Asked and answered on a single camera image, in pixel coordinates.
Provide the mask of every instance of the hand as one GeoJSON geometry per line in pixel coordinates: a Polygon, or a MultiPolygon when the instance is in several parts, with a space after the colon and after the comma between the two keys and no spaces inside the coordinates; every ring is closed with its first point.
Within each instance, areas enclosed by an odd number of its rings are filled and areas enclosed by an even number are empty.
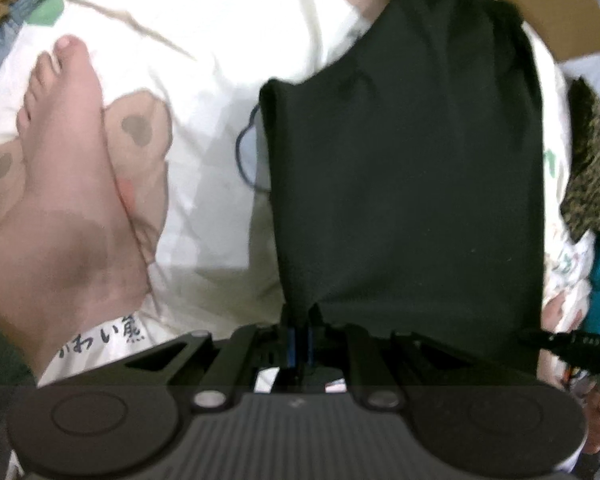
{"type": "Polygon", "coordinates": [[[583,452],[596,454],[600,452],[600,391],[596,388],[589,392],[585,406],[589,435],[583,452]]]}

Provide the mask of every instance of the black pants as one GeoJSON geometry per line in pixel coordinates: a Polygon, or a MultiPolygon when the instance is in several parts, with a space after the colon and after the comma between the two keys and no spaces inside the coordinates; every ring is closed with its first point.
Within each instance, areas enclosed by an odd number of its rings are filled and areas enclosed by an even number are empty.
{"type": "Polygon", "coordinates": [[[308,81],[260,105],[286,301],[534,372],[542,99],[517,10],[393,0],[308,81]]]}

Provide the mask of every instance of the silver screw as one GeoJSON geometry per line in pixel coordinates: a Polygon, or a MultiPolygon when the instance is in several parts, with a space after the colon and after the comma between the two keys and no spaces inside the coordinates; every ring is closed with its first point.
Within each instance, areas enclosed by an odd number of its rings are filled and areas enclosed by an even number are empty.
{"type": "Polygon", "coordinates": [[[209,332],[208,330],[192,330],[190,334],[193,337],[209,337],[211,335],[211,332],[209,332]]]}
{"type": "Polygon", "coordinates": [[[381,408],[384,410],[395,408],[400,404],[398,395],[391,390],[378,390],[377,392],[373,392],[367,397],[366,401],[374,408],[381,408]]]}
{"type": "Polygon", "coordinates": [[[219,408],[226,402],[226,395],[217,390],[205,390],[196,393],[193,402],[200,408],[219,408]]]}

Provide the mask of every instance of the foot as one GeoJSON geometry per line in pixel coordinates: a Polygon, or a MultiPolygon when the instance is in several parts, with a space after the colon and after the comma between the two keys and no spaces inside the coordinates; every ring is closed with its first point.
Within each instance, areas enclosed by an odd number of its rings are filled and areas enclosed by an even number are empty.
{"type": "MultiPolygon", "coordinates": [[[[20,308],[38,310],[21,315],[17,329],[39,334],[46,343],[36,352],[49,359],[77,333],[136,311],[148,291],[109,161],[102,89],[87,48],[64,37],[55,55],[57,63],[40,55],[17,116],[26,186],[0,225],[2,239],[20,253],[20,308]],[[27,319],[36,327],[22,326],[27,319]]],[[[35,336],[27,344],[36,346],[35,336]]]]}

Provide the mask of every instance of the green leaf print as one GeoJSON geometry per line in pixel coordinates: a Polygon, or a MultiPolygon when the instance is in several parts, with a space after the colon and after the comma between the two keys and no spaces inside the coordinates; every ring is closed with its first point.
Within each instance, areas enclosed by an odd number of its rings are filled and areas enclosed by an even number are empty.
{"type": "Polygon", "coordinates": [[[53,27],[64,11],[64,0],[41,0],[26,19],[29,25],[53,27]]]}
{"type": "Polygon", "coordinates": [[[549,174],[555,178],[555,153],[551,150],[544,152],[544,161],[549,164],[549,174]]]}

